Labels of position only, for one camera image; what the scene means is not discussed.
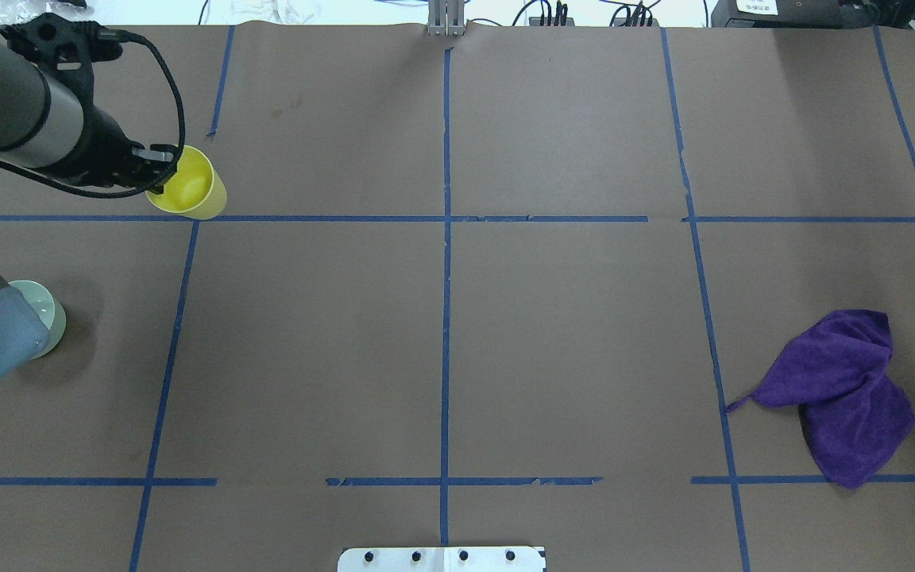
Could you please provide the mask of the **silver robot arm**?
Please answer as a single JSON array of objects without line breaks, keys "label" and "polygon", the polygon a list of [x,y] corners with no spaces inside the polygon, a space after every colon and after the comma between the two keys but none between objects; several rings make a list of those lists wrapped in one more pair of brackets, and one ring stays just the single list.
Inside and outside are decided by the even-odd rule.
[{"label": "silver robot arm", "polygon": [[[47,12],[0,26],[0,170],[88,199],[162,193],[185,146],[185,111],[173,72],[155,43],[131,30],[69,21]],[[131,140],[95,104],[94,66],[124,44],[152,54],[176,109],[175,144]],[[0,379],[48,347],[48,326],[0,274]]]}]

